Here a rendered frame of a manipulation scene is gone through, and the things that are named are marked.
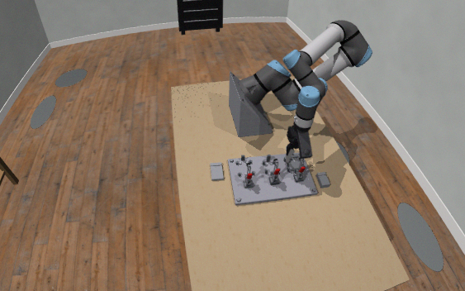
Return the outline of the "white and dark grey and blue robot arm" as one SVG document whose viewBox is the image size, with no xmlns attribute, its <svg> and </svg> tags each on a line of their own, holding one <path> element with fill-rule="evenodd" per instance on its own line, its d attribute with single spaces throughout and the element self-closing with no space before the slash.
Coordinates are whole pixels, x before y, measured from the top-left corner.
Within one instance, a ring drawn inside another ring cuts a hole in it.
<svg viewBox="0 0 465 291">
<path fill-rule="evenodd" d="M 311 69 L 337 41 L 341 44 L 338 52 Z M 302 50 L 293 50 L 283 58 L 295 79 L 291 80 L 286 68 L 273 60 L 254 75 L 241 79 L 239 86 L 254 105 L 261 103 L 264 96 L 272 91 L 286 110 L 296 110 L 294 122 L 301 128 L 308 128 L 312 126 L 316 109 L 327 92 L 326 81 L 347 67 L 365 64 L 371 55 L 369 44 L 353 23 L 333 21 Z M 296 133 L 301 159 L 311 158 L 309 132 L 296 130 Z"/>
</svg>

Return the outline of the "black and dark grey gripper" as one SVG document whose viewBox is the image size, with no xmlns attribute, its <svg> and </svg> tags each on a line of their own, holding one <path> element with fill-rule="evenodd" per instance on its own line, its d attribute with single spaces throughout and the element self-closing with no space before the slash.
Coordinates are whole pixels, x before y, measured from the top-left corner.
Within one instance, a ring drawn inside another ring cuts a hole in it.
<svg viewBox="0 0 465 291">
<path fill-rule="evenodd" d="M 295 122 L 294 122 L 294 126 L 296 126 L 299 131 L 309 131 L 311 129 L 311 127 L 301 128 Z M 286 163 L 290 162 L 292 154 L 295 152 L 294 149 L 299 149 L 298 142 L 297 142 L 297 133 L 296 133 L 297 129 L 294 126 L 289 126 L 287 130 L 287 139 L 289 140 L 290 143 L 286 146 L 286 152 L 287 152 Z"/>
</svg>

